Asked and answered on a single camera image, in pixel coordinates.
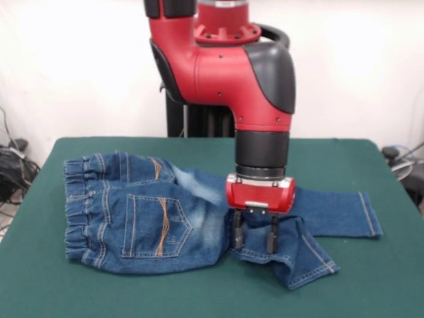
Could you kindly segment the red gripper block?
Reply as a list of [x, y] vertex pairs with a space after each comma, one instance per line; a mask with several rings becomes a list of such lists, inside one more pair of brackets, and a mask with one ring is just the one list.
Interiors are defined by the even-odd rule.
[[[287, 214], [293, 206], [296, 184], [291, 177], [282, 180], [250, 180], [229, 174], [226, 179], [226, 196], [230, 207], [235, 209], [233, 217], [233, 248], [241, 249], [244, 244], [242, 210]], [[267, 253], [277, 251], [279, 217], [271, 214]]]

